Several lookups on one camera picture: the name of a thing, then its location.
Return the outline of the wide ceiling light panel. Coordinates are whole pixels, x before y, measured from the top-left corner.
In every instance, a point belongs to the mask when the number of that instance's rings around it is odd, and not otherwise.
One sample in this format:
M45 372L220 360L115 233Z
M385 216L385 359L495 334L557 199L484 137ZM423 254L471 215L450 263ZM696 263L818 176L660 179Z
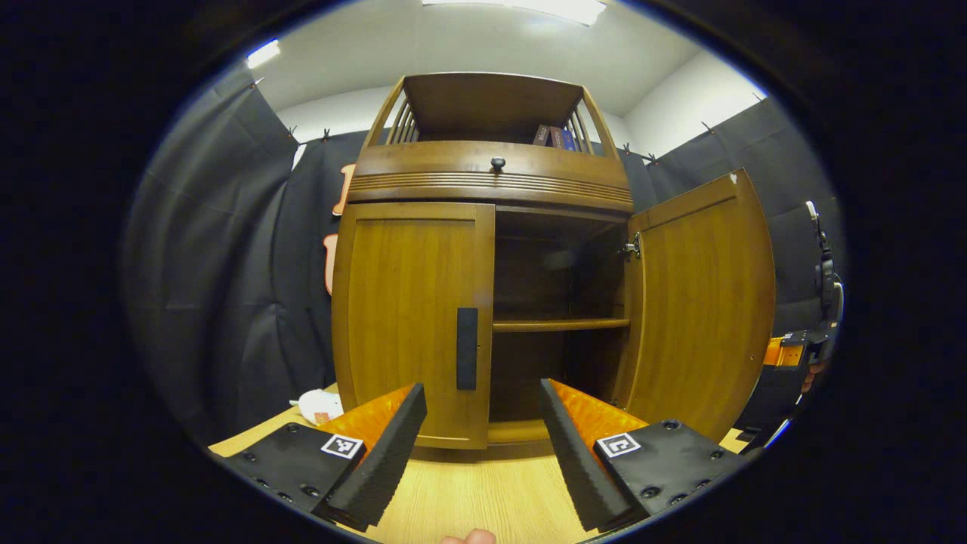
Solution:
M433 5L490 5L508 9L535 11L583 26L591 26L607 10L604 0L421 0Z

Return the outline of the wooden shoe cabinet door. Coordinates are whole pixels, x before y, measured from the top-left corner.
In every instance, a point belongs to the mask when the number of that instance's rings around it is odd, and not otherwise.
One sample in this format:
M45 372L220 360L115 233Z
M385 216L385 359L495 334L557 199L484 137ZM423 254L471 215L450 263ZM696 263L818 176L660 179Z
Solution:
M611 398L649 423L675 418L719 442L762 372L776 268L762 203L743 168L626 221L642 257L624 263L631 320Z
M493 204L349 204L332 284L336 383L355 409L420 382L421 447L483 449L490 415ZM479 310L477 388L456 389L457 308Z

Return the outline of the white soft toy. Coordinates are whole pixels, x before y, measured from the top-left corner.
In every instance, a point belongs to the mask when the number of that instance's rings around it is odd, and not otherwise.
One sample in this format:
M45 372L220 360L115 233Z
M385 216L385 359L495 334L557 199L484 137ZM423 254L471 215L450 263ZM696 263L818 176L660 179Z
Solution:
M338 392L324 389L307 391L297 400L290 400L288 403L296 407L304 420L312 426L324 425L344 413Z

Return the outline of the wooden inner cabinet shelf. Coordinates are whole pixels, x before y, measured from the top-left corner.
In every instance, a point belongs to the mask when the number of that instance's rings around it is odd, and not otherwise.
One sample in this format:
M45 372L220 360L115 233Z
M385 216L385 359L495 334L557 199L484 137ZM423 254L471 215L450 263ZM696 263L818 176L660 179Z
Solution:
M629 318L542 318L537 320L494 320L493 331L499 333L570 332L583 330L622 329Z

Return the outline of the wooden double-door shoe cabinet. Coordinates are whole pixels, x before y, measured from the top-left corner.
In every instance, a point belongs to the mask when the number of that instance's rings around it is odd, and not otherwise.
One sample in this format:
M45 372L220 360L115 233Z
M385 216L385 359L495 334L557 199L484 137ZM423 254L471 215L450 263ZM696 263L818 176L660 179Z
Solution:
M604 157L613 139L589 90L514 73L401 77L366 135L367 147L429 141L533 145L539 125L567 128L577 153ZM381 200L495 206L494 320L628 318L621 248L630 213L536 202ZM570 332L493 331L487 447L545 440L539 380L552 378L611 400L629 327Z

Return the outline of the wooden cabinet drawer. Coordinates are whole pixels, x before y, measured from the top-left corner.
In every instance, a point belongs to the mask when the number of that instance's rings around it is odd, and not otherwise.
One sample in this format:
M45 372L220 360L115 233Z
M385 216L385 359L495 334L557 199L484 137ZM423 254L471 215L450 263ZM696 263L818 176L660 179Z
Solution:
M493 157L503 157L500 172ZM630 213L633 202L617 152L586 153L529 144L429 141L367 147L348 201L522 201Z

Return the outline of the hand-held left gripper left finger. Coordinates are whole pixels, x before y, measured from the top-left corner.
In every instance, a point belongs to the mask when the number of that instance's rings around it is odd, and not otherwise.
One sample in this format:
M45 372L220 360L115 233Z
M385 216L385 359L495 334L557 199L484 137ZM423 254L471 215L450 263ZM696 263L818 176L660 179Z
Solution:
M394 498L426 413L421 383L312 426L297 407L212 444L215 458L266 496L360 533Z

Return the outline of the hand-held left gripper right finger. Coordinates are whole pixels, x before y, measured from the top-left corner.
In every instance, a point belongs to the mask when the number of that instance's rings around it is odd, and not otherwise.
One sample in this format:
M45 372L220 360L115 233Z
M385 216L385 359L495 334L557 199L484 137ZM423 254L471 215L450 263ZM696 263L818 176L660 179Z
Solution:
M583 529L602 533L666 514L742 471L749 458L675 418L648 423L554 379L541 411Z

